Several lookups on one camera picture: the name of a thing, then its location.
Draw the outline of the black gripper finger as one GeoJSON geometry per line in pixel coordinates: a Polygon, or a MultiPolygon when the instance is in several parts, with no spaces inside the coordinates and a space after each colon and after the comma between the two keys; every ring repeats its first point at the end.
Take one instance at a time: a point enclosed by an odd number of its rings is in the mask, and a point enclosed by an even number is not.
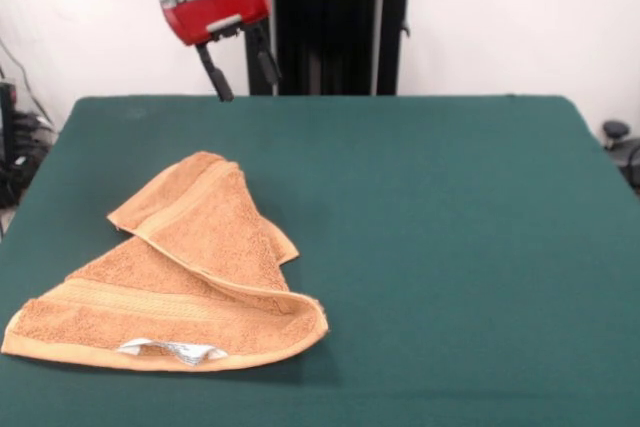
{"type": "Polygon", "coordinates": [[[208,51],[207,44],[201,43],[196,45],[196,51],[200,58],[200,61],[204,67],[204,70],[209,77],[209,80],[216,92],[218,99],[221,102],[231,102],[234,100],[234,94],[229,86],[227,79],[222,72],[213,62],[211,55],[208,51]]]}
{"type": "Polygon", "coordinates": [[[281,73],[264,29],[261,25],[254,25],[247,34],[265,81],[270,85],[277,85],[281,79],[281,73]]]}

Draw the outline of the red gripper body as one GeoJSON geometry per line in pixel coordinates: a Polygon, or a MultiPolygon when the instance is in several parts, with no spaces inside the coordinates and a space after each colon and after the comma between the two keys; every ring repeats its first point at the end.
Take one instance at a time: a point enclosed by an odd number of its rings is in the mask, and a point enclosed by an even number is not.
{"type": "Polygon", "coordinates": [[[192,46],[264,19],[270,0],[160,0],[160,6],[170,29],[192,46]]]}

